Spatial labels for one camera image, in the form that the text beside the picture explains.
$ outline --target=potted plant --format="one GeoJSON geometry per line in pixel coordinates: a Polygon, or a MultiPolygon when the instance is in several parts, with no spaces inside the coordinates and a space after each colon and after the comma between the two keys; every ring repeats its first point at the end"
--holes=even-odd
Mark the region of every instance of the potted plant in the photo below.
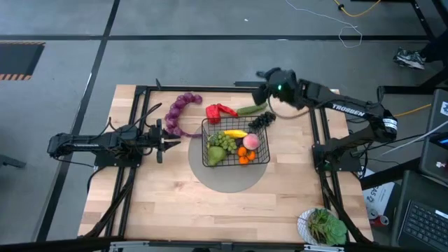
{"type": "Polygon", "coordinates": [[[327,209],[311,209],[304,212],[299,217],[298,224],[300,234],[311,244],[333,246],[345,244],[347,241],[347,227],[327,209]]]}

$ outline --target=orange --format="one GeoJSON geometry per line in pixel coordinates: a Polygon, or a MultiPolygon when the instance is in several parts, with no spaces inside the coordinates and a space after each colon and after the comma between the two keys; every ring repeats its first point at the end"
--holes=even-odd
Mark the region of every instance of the orange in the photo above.
{"type": "Polygon", "coordinates": [[[249,159],[246,156],[239,157],[239,163],[241,165],[247,165],[249,163],[249,159]]]}
{"type": "Polygon", "coordinates": [[[238,149],[238,156],[242,157],[247,154],[247,149],[245,147],[239,147],[238,149]]]}
{"type": "Polygon", "coordinates": [[[255,157],[256,157],[256,155],[255,155],[255,151],[252,150],[252,151],[250,151],[249,153],[247,153],[247,158],[248,158],[250,161],[254,160],[255,157]]]}

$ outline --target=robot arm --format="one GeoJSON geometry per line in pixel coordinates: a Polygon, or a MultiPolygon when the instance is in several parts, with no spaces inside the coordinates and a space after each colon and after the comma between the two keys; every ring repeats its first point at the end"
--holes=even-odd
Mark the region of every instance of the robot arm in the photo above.
{"type": "Polygon", "coordinates": [[[297,109],[325,107],[364,118],[370,123],[365,129],[354,134],[342,139],[330,139],[325,145],[316,146],[322,158],[329,161],[333,167],[341,167],[341,158],[347,155],[347,150],[373,141],[385,143],[396,138],[397,120],[381,104],[335,94],[318,83],[297,80],[292,70],[274,68],[266,73],[258,72],[257,75],[265,78],[267,82],[252,94],[256,104],[266,102],[272,95],[297,109]]]}
{"type": "Polygon", "coordinates": [[[141,133],[135,125],[125,125],[97,136],[60,133],[50,139],[47,153],[58,158],[73,152],[91,152],[97,156],[97,166],[126,166],[137,165],[135,162],[139,165],[143,149],[156,148],[157,162],[161,163],[162,152],[180,143],[165,139],[178,138],[162,129],[162,121],[158,119],[157,125],[151,125],[146,133],[141,133]]]}

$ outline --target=yellow cable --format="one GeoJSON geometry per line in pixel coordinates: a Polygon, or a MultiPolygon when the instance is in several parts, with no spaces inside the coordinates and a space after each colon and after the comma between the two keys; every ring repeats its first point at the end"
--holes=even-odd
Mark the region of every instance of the yellow cable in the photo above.
{"type": "Polygon", "coordinates": [[[426,109],[426,108],[428,108],[430,106],[431,106],[431,104],[427,104],[425,106],[421,106],[420,108],[412,109],[411,111],[406,111],[404,113],[399,113],[398,115],[393,115],[393,116],[395,116],[395,117],[406,116],[406,115],[409,115],[409,114],[411,114],[413,112],[417,112],[419,110],[426,109]]]}
{"type": "MultiPolygon", "coordinates": [[[[337,1],[337,0],[333,0],[338,6],[340,6],[341,4],[337,1]]],[[[367,10],[363,11],[362,13],[356,14],[356,15],[352,15],[350,13],[348,13],[344,7],[341,8],[342,11],[344,11],[345,14],[347,14],[348,16],[352,17],[352,18],[356,18],[356,17],[360,17],[366,13],[368,13],[370,10],[373,9],[373,7],[375,7],[377,4],[379,4],[381,0],[378,0],[376,3],[374,3],[370,8],[368,8],[367,10]]]]}

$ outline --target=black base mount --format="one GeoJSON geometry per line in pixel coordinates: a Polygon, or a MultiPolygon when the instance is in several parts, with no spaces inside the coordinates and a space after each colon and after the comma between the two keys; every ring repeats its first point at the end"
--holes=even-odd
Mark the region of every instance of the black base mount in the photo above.
{"type": "Polygon", "coordinates": [[[94,165],[98,167],[140,167],[141,154],[133,153],[126,159],[118,159],[114,154],[98,153],[94,165]]]}
{"type": "Polygon", "coordinates": [[[359,157],[353,157],[351,151],[345,151],[337,159],[327,160],[324,158],[324,145],[316,144],[311,147],[313,151],[313,160],[316,169],[324,172],[359,172],[359,157]]]}

